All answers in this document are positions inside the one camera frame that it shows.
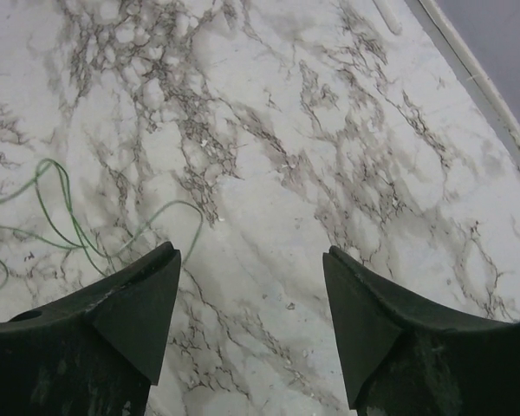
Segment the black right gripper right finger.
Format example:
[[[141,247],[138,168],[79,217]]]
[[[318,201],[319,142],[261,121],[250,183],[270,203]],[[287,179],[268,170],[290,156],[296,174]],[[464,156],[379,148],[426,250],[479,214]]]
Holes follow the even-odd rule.
[[[520,415],[520,322],[435,303],[337,247],[323,273],[348,406],[359,415]]]

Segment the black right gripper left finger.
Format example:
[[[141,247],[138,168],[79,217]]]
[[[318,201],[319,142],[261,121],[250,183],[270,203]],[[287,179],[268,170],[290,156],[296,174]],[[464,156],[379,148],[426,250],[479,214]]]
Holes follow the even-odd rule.
[[[144,414],[159,383],[180,268],[180,252],[164,243],[0,322],[0,415]]]

